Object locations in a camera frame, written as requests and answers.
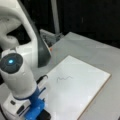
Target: white table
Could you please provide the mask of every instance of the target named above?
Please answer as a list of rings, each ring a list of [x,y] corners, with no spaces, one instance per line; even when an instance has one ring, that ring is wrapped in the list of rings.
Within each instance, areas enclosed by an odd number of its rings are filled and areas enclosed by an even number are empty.
[[[86,37],[69,33],[53,46],[49,64],[33,71],[37,80],[48,73],[65,57],[71,55],[112,74],[79,120],[117,120],[120,116],[120,50]],[[9,90],[0,86],[0,103]]]

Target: sheet of paper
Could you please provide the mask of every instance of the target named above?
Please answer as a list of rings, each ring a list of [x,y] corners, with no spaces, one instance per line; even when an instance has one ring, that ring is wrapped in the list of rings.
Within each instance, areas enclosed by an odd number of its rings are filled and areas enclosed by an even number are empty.
[[[103,70],[66,57],[48,73],[42,94],[51,120],[77,120],[109,77]]]

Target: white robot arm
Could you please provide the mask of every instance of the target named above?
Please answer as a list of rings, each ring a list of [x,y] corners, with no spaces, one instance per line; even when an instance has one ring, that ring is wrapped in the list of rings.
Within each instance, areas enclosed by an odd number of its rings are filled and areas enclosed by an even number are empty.
[[[4,56],[0,61],[0,73],[11,91],[2,105],[8,120],[41,120],[37,117],[42,116],[45,103],[39,96],[45,88],[39,89],[23,57],[15,52]],[[45,120],[50,120],[50,114],[46,115]]]
[[[2,56],[14,49],[32,68],[42,67],[48,63],[51,57],[50,51],[20,0],[0,0],[0,20],[2,21],[0,26],[4,28],[0,34],[0,46],[4,50]],[[21,24],[31,39],[29,43],[24,45],[19,45],[15,37],[6,35]]]

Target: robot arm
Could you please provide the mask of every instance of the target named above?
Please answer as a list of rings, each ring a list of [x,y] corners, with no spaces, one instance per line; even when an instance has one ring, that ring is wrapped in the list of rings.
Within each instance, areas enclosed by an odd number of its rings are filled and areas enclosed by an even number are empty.
[[[17,53],[22,55],[31,68],[45,66],[50,60],[50,51],[46,43],[41,39],[20,0],[0,0],[0,19],[4,20],[7,18],[13,18],[15,21],[16,25],[14,26],[14,29],[22,24],[31,41],[27,44],[19,45],[18,40],[16,40],[15,37],[12,37],[13,39],[10,40],[11,37],[4,35],[5,38],[0,39],[0,44],[4,44],[3,49],[7,49],[7,51],[4,51],[3,54],[9,52],[11,49],[14,49]]]
[[[42,89],[37,86],[29,65],[20,54],[12,51],[5,55],[0,61],[0,73],[11,91],[2,107],[9,120],[36,120],[43,111],[50,118],[44,110],[44,101],[39,98]]]

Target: black background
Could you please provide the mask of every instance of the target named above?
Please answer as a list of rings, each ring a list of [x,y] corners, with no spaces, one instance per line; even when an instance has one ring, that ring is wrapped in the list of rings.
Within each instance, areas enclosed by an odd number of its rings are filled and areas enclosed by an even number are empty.
[[[54,32],[50,0],[22,0],[38,30]],[[120,48],[120,0],[57,0],[60,28]]]

